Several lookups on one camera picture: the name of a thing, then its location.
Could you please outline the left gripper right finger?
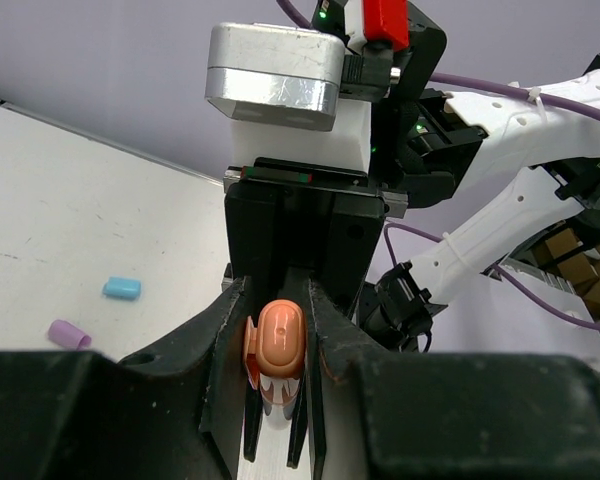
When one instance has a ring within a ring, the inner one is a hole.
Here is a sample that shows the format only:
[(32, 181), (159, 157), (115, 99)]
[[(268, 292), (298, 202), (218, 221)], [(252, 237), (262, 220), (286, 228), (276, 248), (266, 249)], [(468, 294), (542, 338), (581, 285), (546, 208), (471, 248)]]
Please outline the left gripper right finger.
[(600, 479), (600, 376), (567, 356), (401, 354), (307, 285), (315, 479)]

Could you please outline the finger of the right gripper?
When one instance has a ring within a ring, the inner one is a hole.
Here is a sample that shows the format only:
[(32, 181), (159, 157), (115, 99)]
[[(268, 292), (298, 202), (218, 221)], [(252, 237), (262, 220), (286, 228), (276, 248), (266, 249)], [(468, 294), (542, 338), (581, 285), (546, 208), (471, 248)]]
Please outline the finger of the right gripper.
[(286, 466), (291, 469), (298, 468), (304, 449), (309, 424), (308, 403), (307, 387), (302, 385), (291, 418), (286, 463)]

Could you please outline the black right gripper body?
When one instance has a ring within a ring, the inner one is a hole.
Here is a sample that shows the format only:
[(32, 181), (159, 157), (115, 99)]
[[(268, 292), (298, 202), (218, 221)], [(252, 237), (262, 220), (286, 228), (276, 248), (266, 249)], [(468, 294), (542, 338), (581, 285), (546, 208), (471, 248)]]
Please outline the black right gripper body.
[(228, 167), (223, 187), (228, 271), (252, 279), (257, 308), (288, 297), (299, 269), (353, 314), (386, 219), (408, 205), (363, 172), (267, 158)]

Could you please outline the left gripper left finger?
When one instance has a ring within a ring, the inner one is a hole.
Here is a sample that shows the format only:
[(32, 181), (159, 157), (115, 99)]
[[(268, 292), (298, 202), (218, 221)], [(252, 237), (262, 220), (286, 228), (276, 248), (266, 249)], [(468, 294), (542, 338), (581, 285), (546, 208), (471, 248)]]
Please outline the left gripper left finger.
[(0, 351), (0, 479), (233, 479), (248, 282), (120, 361)]

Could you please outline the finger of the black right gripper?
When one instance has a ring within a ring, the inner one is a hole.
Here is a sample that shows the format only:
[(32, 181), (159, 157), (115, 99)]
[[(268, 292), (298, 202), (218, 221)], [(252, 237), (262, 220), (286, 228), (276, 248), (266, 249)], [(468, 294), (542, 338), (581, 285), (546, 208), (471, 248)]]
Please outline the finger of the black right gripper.
[(256, 459), (263, 417), (263, 398), (259, 389), (246, 384), (243, 425), (243, 457), (247, 461)]

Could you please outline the orange pen cap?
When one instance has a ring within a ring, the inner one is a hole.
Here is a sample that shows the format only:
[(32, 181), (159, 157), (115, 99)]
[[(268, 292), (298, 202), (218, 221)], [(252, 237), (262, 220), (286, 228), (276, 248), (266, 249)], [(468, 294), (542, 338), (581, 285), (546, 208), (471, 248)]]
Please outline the orange pen cap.
[(261, 310), (257, 324), (248, 317), (243, 340), (243, 363), (256, 388), (260, 375), (292, 378), (304, 365), (306, 322), (294, 302), (277, 299)]

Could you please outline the blue highlighter cap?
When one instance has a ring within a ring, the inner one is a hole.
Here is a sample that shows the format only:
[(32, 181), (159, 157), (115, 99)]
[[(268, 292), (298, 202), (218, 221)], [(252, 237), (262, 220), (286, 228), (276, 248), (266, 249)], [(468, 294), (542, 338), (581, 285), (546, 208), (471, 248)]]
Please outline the blue highlighter cap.
[(109, 277), (102, 288), (106, 297), (133, 301), (140, 297), (142, 283), (140, 280), (125, 277)]

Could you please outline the orange capped clear highlighter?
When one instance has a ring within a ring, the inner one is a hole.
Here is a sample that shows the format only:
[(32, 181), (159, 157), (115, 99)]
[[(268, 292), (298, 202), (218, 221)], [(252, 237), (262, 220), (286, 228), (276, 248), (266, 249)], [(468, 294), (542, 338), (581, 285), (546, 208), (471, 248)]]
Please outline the orange capped clear highlighter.
[(291, 420), (300, 387), (299, 378), (268, 377), (256, 372), (249, 376), (249, 383), (260, 393), (269, 422), (283, 424)]

